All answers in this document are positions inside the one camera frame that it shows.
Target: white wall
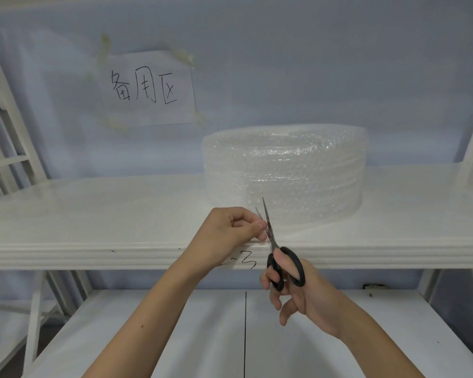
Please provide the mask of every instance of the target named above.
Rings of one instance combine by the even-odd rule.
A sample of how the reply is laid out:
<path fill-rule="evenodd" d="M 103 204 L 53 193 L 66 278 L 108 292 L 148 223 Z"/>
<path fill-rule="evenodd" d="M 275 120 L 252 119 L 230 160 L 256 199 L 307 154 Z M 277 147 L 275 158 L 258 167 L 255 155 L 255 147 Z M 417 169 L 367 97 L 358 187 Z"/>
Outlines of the white wall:
<path fill-rule="evenodd" d="M 196 124 L 112 128 L 88 79 L 110 54 L 194 56 Z M 218 129 L 319 121 L 367 127 L 369 164 L 452 162 L 473 128 L 473 0 L 89 0 L 0 10 L 0 60 L 53 178 L 201 172 Z M 156 272 L 94 272 L 147 287 Z M 419 271 L 330 271 L 337 285 L 417 285 Z M 25 294 L 10 275 L 0 294 Z M 252 287 L 243 271 L 206 286 Z"/>

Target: forearm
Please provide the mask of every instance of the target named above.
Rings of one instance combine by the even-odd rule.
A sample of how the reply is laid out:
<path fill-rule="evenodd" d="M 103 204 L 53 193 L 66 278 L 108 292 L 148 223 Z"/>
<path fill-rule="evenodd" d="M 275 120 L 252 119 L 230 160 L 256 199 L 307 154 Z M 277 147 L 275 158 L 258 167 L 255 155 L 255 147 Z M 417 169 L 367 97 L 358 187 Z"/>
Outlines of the forearm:
<path fill-rule="evenodd" d="M 424 378 L 369 314 L 351 301 L 345 313 L 341 340 L 366 378 Z"/>
<path fill-rule="evenodd" d="M 154 285 L 83 378 L 150 378 L 202 276 L 179 258 Z"/>

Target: person's left hand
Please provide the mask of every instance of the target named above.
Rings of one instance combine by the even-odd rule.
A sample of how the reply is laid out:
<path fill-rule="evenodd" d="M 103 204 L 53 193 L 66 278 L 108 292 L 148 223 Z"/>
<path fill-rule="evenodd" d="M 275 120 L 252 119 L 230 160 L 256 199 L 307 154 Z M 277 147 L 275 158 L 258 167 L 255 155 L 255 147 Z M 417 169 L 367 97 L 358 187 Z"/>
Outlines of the person's left hand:
<path fill-rule="evenodd" d="M 183 257 L 197 270 L 208 273 L 223 263 L 233 248 L 253 238 L 266 240 L 266 221 L 243 207 L 214 208 L 210 211 Z"/>

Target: paper sign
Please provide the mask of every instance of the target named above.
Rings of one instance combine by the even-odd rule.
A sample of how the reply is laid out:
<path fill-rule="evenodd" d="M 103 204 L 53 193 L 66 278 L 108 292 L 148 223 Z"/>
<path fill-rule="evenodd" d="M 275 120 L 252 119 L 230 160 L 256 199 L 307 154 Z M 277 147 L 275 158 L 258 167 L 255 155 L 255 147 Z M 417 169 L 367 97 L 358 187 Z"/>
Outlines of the paper sign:
<path fill-rule="evenodd" d="M 169 51 L 109 56 L 99 85 L 109 119 L 129 126 L 193 121 L 191 68 Z"/>

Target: scissor blade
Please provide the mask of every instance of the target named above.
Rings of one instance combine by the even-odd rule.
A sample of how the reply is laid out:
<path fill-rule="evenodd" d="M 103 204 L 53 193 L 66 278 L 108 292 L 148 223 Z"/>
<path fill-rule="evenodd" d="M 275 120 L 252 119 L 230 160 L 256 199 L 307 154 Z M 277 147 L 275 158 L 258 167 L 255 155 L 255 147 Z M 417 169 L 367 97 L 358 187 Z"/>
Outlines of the scissor blade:
<path fill-rule="evenodd" d="M 271 228 L 270 216 L 268 215 L 268 209 L 266 208 L 265 198 L 261 197 L 261 199 L 263 200 L 263 206 L 265 207 L 266 223 L 268 224 L 268 229 L 270 230 L 271 235 L 275 237 L 273 234 L 273 229 Z"/>
<path fill-rule="evenodd" d="M 275 235 L 273 234 L 273 229 L 271 227 L 271 223 L 270 223 L 270 216 L 268 216 L 268 209 L 266 208 L 266 203 L 265 203 L 265 198 L 264 197 L 261 197 L 261 199 L 263 200 L 263 206 L 265 207 L 265 215 L 266 215 L 266 224 L 268 225 L 268 227 L 266 227 L 266 235 L 268 236 L 268 238 L 270 239 L 270 243 L 271 243 L 271 251 L 273 252 L 274 249 L 276 248 L 280 248 L 277 244 L 277 242 L 275 241 Z"/>
<path fill-rule="evenodd" d="M 261 218 L 261 220 L 263 220 L 263 216 L 261 216 L 261 214 L 259 213 L 259 209 L 256 207 L 256 212 L 258 213 L 258 216 Z M 266 227 L 265 229 L 265 234 L 266 236 L 268 236 L 268 238 L 270 239 L 270 242 L 273 242 L 273 235 L 270 233 L 270 230 L 268 229 L 268 227 Z"/>

